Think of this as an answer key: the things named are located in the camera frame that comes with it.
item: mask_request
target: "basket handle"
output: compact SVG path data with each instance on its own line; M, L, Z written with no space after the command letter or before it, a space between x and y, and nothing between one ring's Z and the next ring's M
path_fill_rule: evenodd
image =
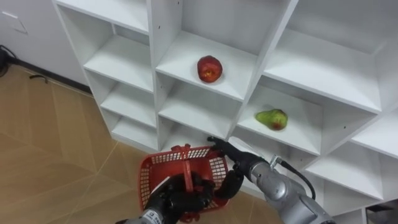
M185 179L185 190L187 192L193 192L193 183L191 175L191 166L189 163L188 152L191 149L191 145L185 144L184 146L174 146L172 151L180 151L181 160L183 161L184 179Z

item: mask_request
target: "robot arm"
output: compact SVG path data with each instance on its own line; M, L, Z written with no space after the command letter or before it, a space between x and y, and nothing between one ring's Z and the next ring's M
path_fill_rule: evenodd
M285 224L336 224L314 200L315 191L313 191L314 199L308 197L301 184L274 169L276 164L293 169L281 158L275 157L271 163L268 163L251 153L251 147L236 138L231 138L229 142L217 138L208 140L215 143L214 149L220 150L235 162L236 172L245 175L257 185ZM226 182L228 186L232 184L240 186L239 183L242 181L239 178L231 180ZM199 212L210 203L213 186L209 185L208 193L201 195L183 192L184 190L179 188L181 186L184 186L182 176L170 178L151 193L141 217L135 220L123 220L117 224L176 224L185 212ZM232 187L226 196L232 196L234 193L235 187Z
M217 138L209 138L209 141L213 141L214 147L224 152L235 162L237 169L257 185L285 224L335 224L331 216L307 196L303 186L274 169L276 164L284 162L280 158L276 157L269 164L250 153L251 147L236 138L229 142Z

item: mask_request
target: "white wall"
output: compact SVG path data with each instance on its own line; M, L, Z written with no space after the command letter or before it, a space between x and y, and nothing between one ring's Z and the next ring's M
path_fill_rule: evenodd
M51 0L0 0L0 11L18 16L28 31L10 28L0 15L0 44L25 62L86 84Z

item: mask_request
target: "baseboard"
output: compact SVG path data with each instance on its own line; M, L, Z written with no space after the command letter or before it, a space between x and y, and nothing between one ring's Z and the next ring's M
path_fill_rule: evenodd
M27 68L29 70L37 72L40 75L43 75L43 76L45 76L45 77L47 77L49 79L53 79L55 81L58 81L60 83L68 85L70 87L73 87L73 88L76 88L78 90L84 91L85 93L92 94L91 89L88 86L84 85L84 84L78 83L78 82L73 81L73 80L71 80L69 78L65 78L65 77L63 77L61 75L58 75L58 74L55 74L53 72L47 71L46 69L37 67L37 66L32 65L31 63L27 63L27 62L25 62L23 60L12 58L10 61L11 61L11 63L13 63L15 65L20 65L22 67L25 67L25 68Z

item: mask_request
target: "white shelf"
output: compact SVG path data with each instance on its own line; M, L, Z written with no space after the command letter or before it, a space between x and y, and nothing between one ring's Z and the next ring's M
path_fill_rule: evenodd
M191 147L209 146L211 143L206 140L208 136L208 134L184 125L175 124L162 148L162 152L169 151L173 146L183 146L186 143Z
M58 5L148 35L145 0L56 0Z
M383 198L379 155L353 143L342 145L306 171L369 197Z
M198 77L200 58L212 55L223 66L223 74L214 83L204 83ZM256 56L181 31L156 67L158 72L191 83L235 100L243 101L249 86Z
M373 113L381 110L372 56L296 31L284 31L264 74Z
M335 222L339 224L367 224L366 209L362 208L347 214L338 215L334 217Z
M153 150L157 149L156 129L131 121L128 118L122 117L112 130L112 134L117 134L124 139L138 142Z
M287 114L289 119L284 130L270 130L255 119L256 113L271 109L281 109ZM238 126L313 155L320 154L322 108L270 88L257 86Z
M114 35L84 68L153 93L149 47Z
M169 93L159 114L225 139L239 105L239 102L225 96L179 82Z
M125 84L117 84L101 107L156 128L154 96Z
M398 111L383 117L351 141L398 159Z

